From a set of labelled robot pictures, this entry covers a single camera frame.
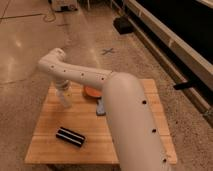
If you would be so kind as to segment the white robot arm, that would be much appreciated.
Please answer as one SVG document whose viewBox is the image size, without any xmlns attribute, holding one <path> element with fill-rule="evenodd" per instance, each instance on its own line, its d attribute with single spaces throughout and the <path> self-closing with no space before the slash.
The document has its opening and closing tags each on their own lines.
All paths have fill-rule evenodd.
<svg viewBox="0 0 213 171">
<path fill-rule="evenodd" d="M 106 120 L 122 171 L 173 171 L 145 88 L 132 74 L 72 65 L 55 48 L 41 57 L 40 70 L 60 88 L 68 81 L 102 92 Z"/>
</svg>

